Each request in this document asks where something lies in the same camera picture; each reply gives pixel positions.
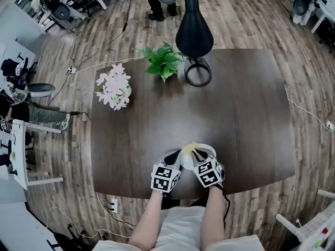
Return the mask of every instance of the dark wooden table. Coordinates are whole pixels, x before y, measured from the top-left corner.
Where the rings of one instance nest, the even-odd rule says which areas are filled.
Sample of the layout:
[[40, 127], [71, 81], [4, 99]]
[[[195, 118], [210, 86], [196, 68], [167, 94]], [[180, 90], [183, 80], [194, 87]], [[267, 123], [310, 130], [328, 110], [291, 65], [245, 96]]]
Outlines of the dark wooden table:
[[[205, 87], [188, 84], [182, 71], [163, 83], [145, 73], [145, 60], [124, 63], [131, 76], [127, 108], [92, 105], [94, 189], [149, 198], [158, 158], [191, 141], [205, 143], [225, 166], [227, 193], [254, 189], [294, 175], [291, 113], [281, 74], [265, 50], [212, 50]], [[107, 72], [105, 68], [97, 72]], [[206, 196], [192, 171], [182, 169], [173, 199]]]

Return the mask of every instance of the wooden floor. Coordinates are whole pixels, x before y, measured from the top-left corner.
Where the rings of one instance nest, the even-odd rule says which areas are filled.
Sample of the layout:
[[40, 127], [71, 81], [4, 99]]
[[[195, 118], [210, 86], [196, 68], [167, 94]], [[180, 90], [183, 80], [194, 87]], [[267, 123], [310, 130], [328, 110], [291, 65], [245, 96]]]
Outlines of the wooden floor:
[[[200, 9], [215, 40], [215, 49], [269, 49], [282, 73], [288, 98], [316, 114], [322, 121], [329, 112], [335, 83], [334, 56], [319, 44], [317, 35], [307, 27], [294, 25], [289, 18], [287, 0], [199, 0]], [[82, 24], [72, 56], [75, 64], [84, 61], [109, 40], [117, 36], [125, 22], [128, 0], [106, 0], [108, 10], [96, 7], [91, 22]], [[103, 61], [140, 56], [136, 48], [158, 47], [164, 40], [175, 46], [175, 35], [184, 12], [184, 1], [178, 1], [177, 17], [166, 14], [164, 22], [149, 21], [146, 0], [132, 0], [125, 33], [98, 55], [80, 66], [84, 69]], [[53, 84], [58, 90], [71, 65], [68, 58], [76, 36], [58, 27], [50, 30], [38, 54], [36, 82]], [[91, 114], [95, 72], [89, 69], [68, 79], [59, 96], [52, 102], [66, 111]], [[47, 104], [50, 98], [41, 100]], [[281, 213], [290, 221], [310, 220], [330, 202], [316, 195], [317, 189], [335, 191], [334, 140], [313, 117], [290, 104], [293, 116], [296, 175], [266, 187], [230, 195], [231, 209], [227, 217], [227, 237], [257, 234], [266, 250], [280, 250], [287, 229], [276, 222]], [[38, 168], [53, 176], [63, 175], [64, 183], [29, 187], [28, 202], [33, 213], [44, 223], [50, 207], [61, 208], [89, 235], [107, 228], [130, 235], [130, 230], [109, 217], [97, 201], [93, 188], [90, 151], [91, 124], [85, 115], [73, 117], [69, 129], [61, 135], [37, 135], [35, 155]], [[99, 195], [106, 206], [104, 195]], [[119, 198], [117, 216], [137, 223], [144, 211], [145, 200]], [[49, 226], [68, 234], [69, 221], [53, 209]], [[104, 232], [89, 240], [94, 245]], [[109, 239], [127, 239], [108, 235]]]

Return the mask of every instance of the gray pants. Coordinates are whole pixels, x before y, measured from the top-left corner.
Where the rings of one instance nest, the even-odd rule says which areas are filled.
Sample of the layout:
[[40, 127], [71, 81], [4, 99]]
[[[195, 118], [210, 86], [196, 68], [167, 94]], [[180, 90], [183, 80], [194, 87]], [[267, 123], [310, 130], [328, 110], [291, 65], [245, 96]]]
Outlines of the gray pants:
[[54, 123], [62, 122], [66, 119], [65, 112], [52, 111], [28, 105], [30, 123]]

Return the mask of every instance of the black and white glove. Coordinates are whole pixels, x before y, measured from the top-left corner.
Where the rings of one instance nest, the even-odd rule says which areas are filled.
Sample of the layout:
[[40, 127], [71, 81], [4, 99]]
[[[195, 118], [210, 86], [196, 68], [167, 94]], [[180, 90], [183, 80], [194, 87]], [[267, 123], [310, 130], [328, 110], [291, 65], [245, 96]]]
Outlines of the black and white glove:
[[180, 179], [181, 151], [164, 154], [153, 165], [151, 173], [151, 189], [159, 190], [163, 194], [169, 193]]
[[225, 168], [216, 160], [212, 149], [203, 144], [203, 147], [192, 151], [193, 172], [205, 188], [215, 184], [222, 186], [225, 179]]

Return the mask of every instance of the green plant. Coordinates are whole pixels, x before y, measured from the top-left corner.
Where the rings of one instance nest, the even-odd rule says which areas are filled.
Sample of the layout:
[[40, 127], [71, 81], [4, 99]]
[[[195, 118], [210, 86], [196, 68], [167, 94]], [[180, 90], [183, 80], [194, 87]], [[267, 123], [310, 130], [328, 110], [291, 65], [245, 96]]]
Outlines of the green plant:
[[182, 60], [176, 57], [176, 55], [183, 56], [183, 54], [180, 52], [174, 53], [172, 46], [168, 43], [163, 43], [164, 46], [158, 48], [157, 51], [154, 51], [149, 47], [139, 49], [139, 51], [151, 63], [151, 65], [146, 69], [146, 72], [159, 74], [165, 82], [169, 76], [177, 74], [178, 66]]

